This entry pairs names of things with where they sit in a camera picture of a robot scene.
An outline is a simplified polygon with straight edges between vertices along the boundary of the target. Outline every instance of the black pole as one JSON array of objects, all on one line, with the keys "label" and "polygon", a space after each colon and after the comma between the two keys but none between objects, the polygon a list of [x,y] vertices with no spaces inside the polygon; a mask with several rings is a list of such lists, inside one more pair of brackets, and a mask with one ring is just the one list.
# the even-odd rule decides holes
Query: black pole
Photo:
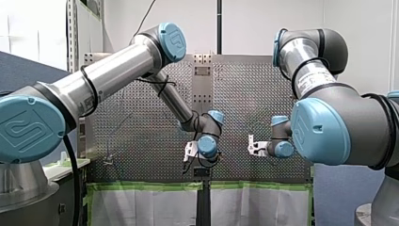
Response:
[{"label": "black pole", "polygon": [[222,54],[222,0],[217,0],[217,53]]},{"label": "black pole", "polygon": [[211,170],[195,167],[194,177],[202,182],[202,189],[197,191],[196,226],[211,226]]}]

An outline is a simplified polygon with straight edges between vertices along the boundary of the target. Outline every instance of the pegboard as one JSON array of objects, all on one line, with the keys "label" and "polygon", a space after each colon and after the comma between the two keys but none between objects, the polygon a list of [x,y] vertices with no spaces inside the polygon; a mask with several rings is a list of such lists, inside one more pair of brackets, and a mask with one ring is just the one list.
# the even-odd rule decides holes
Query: pegboard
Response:
[{"label": "pegboard", "polygon": [[[247,151],[248,134],[268,140],[272,116],[290,115],[294,104],[290,83],[273,69],[271,56],[206,56],[212,61],[202,58],[199,64],[199,55],[188,55],[165,71],[188,105],[226,115],[219,143],[223,158],[213,180],[308,183],[311,164],[298,154],[276,159]],[[210,74],[198,74],[199,67]],[[207,101],[199,105],[201,93]],[[184,147],[193,135],[179,129],[149,84],[134,82],[101,103],[86,119],[86,136],[91,182],[193,180],[190,173],[182,176]]]}]

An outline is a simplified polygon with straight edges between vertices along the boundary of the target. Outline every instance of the robotic arm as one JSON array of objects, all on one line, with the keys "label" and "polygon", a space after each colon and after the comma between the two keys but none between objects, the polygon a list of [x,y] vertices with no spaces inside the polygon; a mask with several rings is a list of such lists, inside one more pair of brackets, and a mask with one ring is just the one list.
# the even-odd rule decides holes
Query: robotic arm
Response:
[{"label": "robotic arm", "polygon": [[217,143],[222,133],[221,126],[225,118],[224,114],[220,111],[210,110],[201,116],[196,115],[172,85],[162,84],[163,81],[168,79],[164,72],[146,77],[146,79],[152,82],[153,89],[159,93],[160,98],[178,119],[180,127],[186,132],[201,134],[198,141],[194,140],[187,143],[184,162],[188,160],[188,157],[195,157],[196,155],[210,162],[215,162],[218,153]]},{"label": "robotic arm", "polygon": [[[344,71],[347,55],[345,41],[331,30],[278,33],[274,64],[291,80],[298,101],[291,122],[283,116],[272,119],[280,121],[272,123],[272,134],[284,139],[292,135],[298,152],[313,163],[385,168],[385,180],[372,204],[372,223],[398,225],[399,92],[360,96],[337,82],[334,75]],[[276,156],[282,142],[272,138],[268,153]]]},{"label": "robotic arm", "polygon": [[[139,77],[152,81],[162,100],[188,132],[201,133],[199,152],[216,156],[224,115],[210,111],[195,117],[161,70],[185,56],[183,32],[175,24],[160,24],[134,37],[133,44],[53,84],[38,82],[0,98],[0,217],[20,225],[9,210],[32,208],[58,190],[48,183],[39,160],[51,153],[99,103]],[[30,221],[53,225],[56,221]]]}]

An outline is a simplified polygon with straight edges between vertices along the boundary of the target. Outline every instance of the light blue joint cap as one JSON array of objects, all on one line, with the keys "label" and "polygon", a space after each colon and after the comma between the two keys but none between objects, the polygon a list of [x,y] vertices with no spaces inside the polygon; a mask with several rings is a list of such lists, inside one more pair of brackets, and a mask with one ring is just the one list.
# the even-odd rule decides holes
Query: light blue joint cap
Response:
[{"label": "light blue joint cap", "polygon": [[275,156],[277,158],[288,158],[294,154],[294,147],[288,141],[280,142],[275,149]]},{"label": "light blue joint cap", "polygon": [[199,153],[206,158],[214,158],[217,154],[216,140],[211,136],[203,136],[198,142]]},{"label": "light blue joint cap", "polygon": [[65,120],[50,102],[32,96],[0,99],[0,162],[28,163],[51,153],[65,135]]},{"label": "light blue joint cap", "polygon": [[295,104],[291,129],[296,149],[313,163],[337,166],[350,155],[350,136],[343,119],[320,99],[307,98]]},{"label": "light blue joint cap", "polygon": [[388,98],[399,98],[399,90],[390,91],[387,95]]},{"label": "light blue joint cap", "polygon": [[288,117],[286,116],[273,116],[272,117],[272,126],[285,123],[288,121]]},{"label": "light blue joint cap", "polygon": [[208,111],[208,114],[214,118],[215,121],[219,122],[220,124],[224,124],[224,120],[225,120],[225,115],[218,110],[210,110]]},{"label": "light blue joint cap", "polygon": [[185,56],[187,45],[182,30],[174,23],[161,23],[158,27],[161,46],[172,62],[178,62]]}]

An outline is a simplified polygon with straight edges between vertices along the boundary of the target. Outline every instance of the green tape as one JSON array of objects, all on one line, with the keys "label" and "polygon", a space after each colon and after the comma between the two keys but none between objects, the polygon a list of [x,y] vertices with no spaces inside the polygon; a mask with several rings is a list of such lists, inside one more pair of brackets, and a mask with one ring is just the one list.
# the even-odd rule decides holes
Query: green tape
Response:
[{"label": "green tape", "polygon": [[211,189],[241,189],[244,187],[272,189],[272,190],[291,190],[291,191],[308,191],[309,184],[280,184],[272,182],[212,182]]},{"label": "green tape", "polygon": [[88,184],[88,189],[101,190],[147,190],[147,191],[185,191],[199,190],[201,183],[146,183],[146,182],[114,182]]},{"label": "green tape", "polygon": [[[267,182],[211,182],[211,189],[242,189],[245,187],[273,190],[290,190],[290,191],[309,191],[309,210],[308,219],[311,225],[311,208],[313,197],[312,184],[279,184]],[[139,191],[192,191],[200,190],[201,183],[147,183],[147,182],[124,182],[118,181],[113,183],[93,183],[88,184],[88,225],[91,226],[93,195],[96,191],[112,191],[112,190],[139,190]]]},{"label": "green tape", "polygon": [[92,217],[92,206],[93,206],[93,194],[94,190],[88,188],[88,194],[86,195],[86,198],[88,200],[88,226],[91,226],[91,217]]}]

